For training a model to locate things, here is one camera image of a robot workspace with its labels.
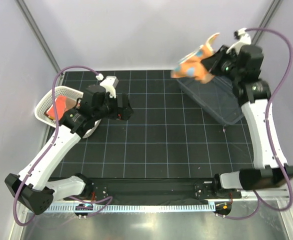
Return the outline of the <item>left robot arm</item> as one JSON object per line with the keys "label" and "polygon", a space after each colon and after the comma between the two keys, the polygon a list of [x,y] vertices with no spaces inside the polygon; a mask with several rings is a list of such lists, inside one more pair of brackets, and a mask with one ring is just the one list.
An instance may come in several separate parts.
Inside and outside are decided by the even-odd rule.
{"label": "left robot arm", "polygon": [[4,180],[14,197],[35,215],[42,214],[52,202],[69,197],[88,200],[92,181],[81,173],[50,181],[49,178],[65,155],[96,126],[101,119],[127,121],[133,115],[129,96],[115,93],[113,86],[90,85],[58,121],[52,135],[31,163]]}

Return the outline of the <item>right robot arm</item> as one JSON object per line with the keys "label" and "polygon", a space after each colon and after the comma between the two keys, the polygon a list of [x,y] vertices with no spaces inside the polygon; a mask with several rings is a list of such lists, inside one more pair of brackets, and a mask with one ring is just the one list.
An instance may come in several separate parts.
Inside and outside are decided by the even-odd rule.
{"label": "right robot arm", "polygon": [[201,61],[211,74],[231,81],[253,147],[253,168],[215,175],[216,182],[211,191],[217,198],[224,198],[230,189],[279,188],[293,178],[293,165],[288,165],[277,137],[271,90],[260,78],[263,59],[263,50],[248,44],[239,51],[223,45],[213,56]]}

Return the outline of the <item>pink brown towel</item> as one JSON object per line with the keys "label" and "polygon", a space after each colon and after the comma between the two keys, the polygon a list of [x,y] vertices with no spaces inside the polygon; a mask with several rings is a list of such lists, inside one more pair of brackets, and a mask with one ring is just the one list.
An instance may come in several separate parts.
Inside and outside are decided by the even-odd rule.
{"label": "pink brown towel", "polygon": [[[64,113],[68,111],[69,109],[73,108],[76,105],[76,101],[74,99],[71,99],[64,95],[59,95],[55,98],[55,105],[56,105],[56,111],[57,111],[57,117],[58,120],[60,120]],[[51,119],[56,120],[56,115],[54,112],[53,105],[51,105],[45,112],[45,115]]]}

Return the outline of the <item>orange polka dot towel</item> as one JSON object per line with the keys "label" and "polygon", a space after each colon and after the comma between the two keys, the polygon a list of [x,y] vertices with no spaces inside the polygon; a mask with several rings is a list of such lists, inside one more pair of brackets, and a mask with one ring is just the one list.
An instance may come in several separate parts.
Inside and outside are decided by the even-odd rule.
{"label": "orange polka dot towel", "polygon": [[205,44],[180,59],[178,65],[170,73],[171,78],[194,78],[201,84],[209,83],[215,76],[206,70],[201,61],[214,55],[212,44],[219,35],[219,32],[214,33],[206,40]]}

